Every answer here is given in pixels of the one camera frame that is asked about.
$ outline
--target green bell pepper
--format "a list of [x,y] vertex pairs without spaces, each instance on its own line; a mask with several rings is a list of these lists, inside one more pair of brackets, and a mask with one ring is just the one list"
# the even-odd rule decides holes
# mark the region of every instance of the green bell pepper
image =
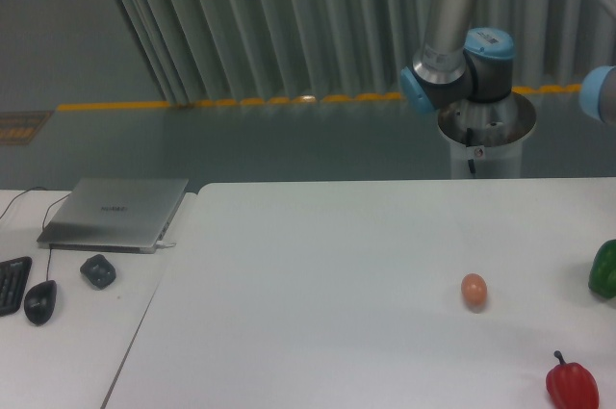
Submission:
[[605,298],[616,296],[616,240],[607,241],[597,252],[588,288]]

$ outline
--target brown egg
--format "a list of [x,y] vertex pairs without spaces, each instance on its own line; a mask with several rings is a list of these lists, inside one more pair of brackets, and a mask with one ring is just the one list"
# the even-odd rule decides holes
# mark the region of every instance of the brown egg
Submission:
[[472,308],[483,306],[488,297],[488,286],[478,274],[467,274],[462,279],[462,297],[467,305]]

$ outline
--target keyboard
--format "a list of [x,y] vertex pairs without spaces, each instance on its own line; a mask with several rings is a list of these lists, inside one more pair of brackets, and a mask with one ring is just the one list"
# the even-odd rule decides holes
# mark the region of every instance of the keyboard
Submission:
[[11,315],[21,307],[31,265],[30,257],[0,263],[0,316]]

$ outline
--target yellow floor stripe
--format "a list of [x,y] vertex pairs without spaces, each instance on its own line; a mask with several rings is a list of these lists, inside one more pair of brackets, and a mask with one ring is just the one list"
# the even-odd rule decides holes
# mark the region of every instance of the yellow floor stripe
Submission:
[[102,111],[115,109],[162,109],[170,108],[167,101],[131,101],[123,103],[61,104],[56,111]]
[[[519,94],[556,94],[556,93],[577,93],[581,89],[580,84],[567,85],[565,87],[559,85],[545,85],[538,89],[531,87],[514,87],[513,90]],[[330,94],[325,96],[322,100],[323,103],[356,103],[356,102],[375,102],[375,101],[402,101],[404,98],[401,93],[389,92],[385,94],[378,93],[362,93],[355,97],[347,96],[345,94]],[[228,106],[266,106],[266,105],[280,105],[280,104],[311,104],[317,103],[317,98],[314,96],[299,96],[297,98],[288,98],[284,96],[275,97],[269,101],[265,101],[262,98],[246,98],[238,102],[235,99],[219,99],[211,101],[204,99],[202,101],[196,101],[183,109],[189,108],[214,108],[214,107],[228,107]],[[166,109],[174,107],[167,101],[133,101],[133,102],[121,102],[121,103],[84,103],[84,104],[61,104],[56,108],[56,111],[104,111],[104,110],[118,110],[118,109]]]

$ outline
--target laptop lid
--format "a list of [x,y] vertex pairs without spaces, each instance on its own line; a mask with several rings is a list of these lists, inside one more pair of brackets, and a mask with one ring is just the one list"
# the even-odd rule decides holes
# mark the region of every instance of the laptop lid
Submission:
[[37,241],[57,248],[152,253],[187,184],[185,179],[84,178]]

